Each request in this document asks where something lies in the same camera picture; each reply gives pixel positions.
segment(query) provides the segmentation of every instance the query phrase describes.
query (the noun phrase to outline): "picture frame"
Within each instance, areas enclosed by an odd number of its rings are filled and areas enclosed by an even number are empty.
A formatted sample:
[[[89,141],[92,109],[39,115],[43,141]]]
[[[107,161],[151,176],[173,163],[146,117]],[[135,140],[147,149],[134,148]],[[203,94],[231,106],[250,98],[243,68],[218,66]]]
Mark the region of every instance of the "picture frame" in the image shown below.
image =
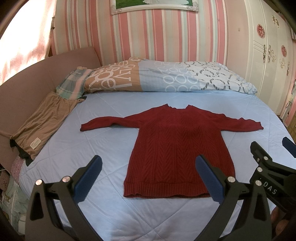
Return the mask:
[[[181,4],[157,4],[167,0],[110,0],[111,14],[118,14],[122,12],[146,10],[146,9],[180,9],[186,11],[198,12],[198,0],[185,0],[188,5]],[[185,2],[184,0],[175,0],[176,2]]]

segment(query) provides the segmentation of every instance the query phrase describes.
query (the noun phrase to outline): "knit sweater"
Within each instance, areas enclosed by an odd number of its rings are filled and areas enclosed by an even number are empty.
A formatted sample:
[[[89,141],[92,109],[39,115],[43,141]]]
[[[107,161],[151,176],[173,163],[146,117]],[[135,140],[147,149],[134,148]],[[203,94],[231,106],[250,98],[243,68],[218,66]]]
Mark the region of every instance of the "knit sweater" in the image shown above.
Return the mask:
[[[139,128],[124,181],[125,197],[166,198],[208,196],[195,169],[203,154],[226,176],[234,165],[221,131],[262,130],[260,122],[232,119],[188,105],[163,105],[125,118],[98,117],[81,125],[81,131],[119,124]]]

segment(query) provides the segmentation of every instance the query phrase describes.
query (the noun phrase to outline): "sweater sleeve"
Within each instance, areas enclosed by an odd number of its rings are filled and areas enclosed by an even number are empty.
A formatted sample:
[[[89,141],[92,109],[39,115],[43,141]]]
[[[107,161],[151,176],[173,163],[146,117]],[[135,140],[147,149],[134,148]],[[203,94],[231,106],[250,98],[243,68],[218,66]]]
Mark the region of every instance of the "sweater sleeve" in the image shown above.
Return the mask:
[[[125,127],[140,128],[143,123],[153,118],[160,110],[162,106],[151,108],[144,112],[130,115],[127,117],[98,117],[90,120],[89,122],[82,124],[80,131],[89,131],[97,128],[109,127],[113,124],[118,124]]]
[[[221,131],[249,132],[264,129],[260,122],[254,120],[245,120],[244,118],[233,119],[224,114],[215,114],[207,110],[203,111]]]

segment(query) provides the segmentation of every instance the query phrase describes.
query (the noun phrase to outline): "fabric label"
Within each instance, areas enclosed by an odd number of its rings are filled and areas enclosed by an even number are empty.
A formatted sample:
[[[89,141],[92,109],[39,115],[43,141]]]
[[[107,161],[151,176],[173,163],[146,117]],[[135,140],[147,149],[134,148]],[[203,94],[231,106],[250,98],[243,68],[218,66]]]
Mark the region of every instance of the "fabric label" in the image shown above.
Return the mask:
[[[32,141],[30,147],[32,147],[32,149],[34,150],[40,144],[40,142],[41,140],[37,137],[34,141]]]

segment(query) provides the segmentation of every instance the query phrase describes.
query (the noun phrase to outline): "sheer curtain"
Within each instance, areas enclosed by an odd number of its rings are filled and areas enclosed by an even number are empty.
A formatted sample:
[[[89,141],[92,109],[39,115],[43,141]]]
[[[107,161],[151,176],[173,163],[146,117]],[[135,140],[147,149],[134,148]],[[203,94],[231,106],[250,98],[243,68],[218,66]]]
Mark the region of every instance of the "sheer curtain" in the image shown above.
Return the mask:
[[[0,85],[49,50],[57,0],[29,0],[15,15],[0,39]]]

